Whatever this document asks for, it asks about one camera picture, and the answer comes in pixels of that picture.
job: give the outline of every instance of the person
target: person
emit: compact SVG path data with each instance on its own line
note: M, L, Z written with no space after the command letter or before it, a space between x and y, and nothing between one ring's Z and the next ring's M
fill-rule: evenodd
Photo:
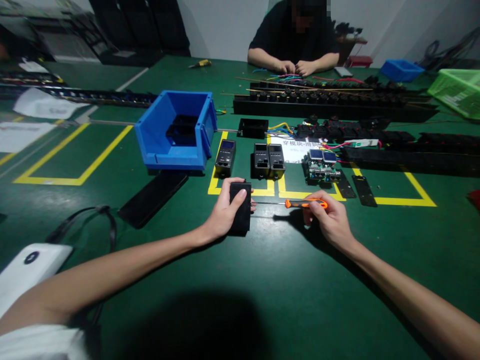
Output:
M223 237L247 193L230 204L225 179L205 224L186 234L114 252L61 272L24 293L0 319L0 358L85 359L83 334L65 324L92 305L139 280L162 264ZM447 358L480 359L480 324L427 288L396 270L359 243L350 230L345 206L325 191L307 199L322 199L303 211L306 225L317 218L330 244L365 271L418 330ZM255 202L251 210L255 211Z
M283 0L263 19L248 62L307 77L337 66L339 51L325 0Z

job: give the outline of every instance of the screwdriver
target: screwdriver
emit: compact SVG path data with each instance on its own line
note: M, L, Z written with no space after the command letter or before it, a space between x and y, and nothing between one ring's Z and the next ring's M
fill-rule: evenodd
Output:
M205 60L197 62L195 65L189 66L188 68L189 69L194 69L194 68L203 68L203 67L207 67L207 66L212 66L212 62L208 59L205 59Z
M257 204L264 204L264 205L285 205L287 209L290 208L310 208L310 203L312 201L316 201L320 203L320 206L324 209L328 208L329 205L320 199L307 199L307 200L285 200L285 202L258 202L258 201L253 201Z

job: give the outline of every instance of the hand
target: hand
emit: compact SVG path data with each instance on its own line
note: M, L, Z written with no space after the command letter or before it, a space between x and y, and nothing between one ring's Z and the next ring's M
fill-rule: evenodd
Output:
M315 61L300 60L296 64L296 73L304 78L312 75L317 71L317 63Z
M213 211L207 221L201 226L206 239L206 243L202 245L211 243L229 232L234 223L235 214L247 197L247 192L241 190L230 204L230 184L243 183L244 181L245 179L240 177L231 177L223 180L221 192L213 207ZM251 206L250 210L254 212L257 209Z
M275 71L279 73L284 73L284 74L295 74L295 65L293 62L285 60L285 61L280 61L278 60L274 65L273 65Z
M315 216L320 222L323 236L341 252L349 251L358 244L350 231L347 210L343 204L323 190L314 192L305 199L321 199L328 204L328 208L325 210L318 202L313 201L310 209L303 210L305 225L310 226L313 216Z

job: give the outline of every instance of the blue plastic bin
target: blue plastic bin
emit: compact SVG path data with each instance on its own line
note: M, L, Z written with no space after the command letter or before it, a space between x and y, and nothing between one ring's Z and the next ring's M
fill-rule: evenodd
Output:
M167 131L177 116L198 117L196 145L176 144ZM163 91L135 124L143 162L148 169L205 170L217 113L211 92Z
M382 74L397 83L411 83L424 71L424 68L407 60L387 60L380 69Z

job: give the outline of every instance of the green workbench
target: green workbench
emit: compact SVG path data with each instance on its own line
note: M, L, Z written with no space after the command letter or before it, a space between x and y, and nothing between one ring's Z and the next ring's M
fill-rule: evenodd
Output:
M208 68L188 69L195 59L167 56L128 89L212 92L221 129L237 129L243 116L233 114L231 95L245 94L244 77L263 79L269 72L244 62L214 60ZM103 65L47 64L72 87L110 90L142 69ZM353 69L356 78L377 69ZM322 77L336 78L327 72ZM427 88L424 74L411 89ZM12 103L0 102L11 112ZM67 216L98 204L115 210L136 194L151 177L143 164L134 131L129 127L144 109L102 106L83 127L57 128L0 166L0 269L25 246L44 241ZM392 124L392 130L480 135L478 125L442 113L423 124ZM269 118L296 126L300 118ZM33 173L25 173L59 147ZM213 139L216 153L221 133ZM236 138L233 175L250 180L250 153L257 140ZM18 179L78 179L110 149L81 186L14 183ZM209 195L214 159L204 176L192 176L141 230L118 219L118 249L163 239L201 225L217 199ZM344 167L347 178L354 170ZM480 189L480 180L402 171L361 169L376 198L392 205L365 207L358 198L346 205L354 235L382 259L480 321L479 212L466 195ZM276 182L252 180L255 189L270 189L259 201L280 202L281 191L311 193L298 164L287 164L285 188ZM414 199L401 205L398 199ZM63 269L108 252L109 222L104 216L84 216L63 240L75 251ZM316 228L305 229L302 215L281 206L259 205L246 237L227 237L203 251L173 261L110 298L100 318L102 359L426 359L436 356L399 310L347 258L322 239Z

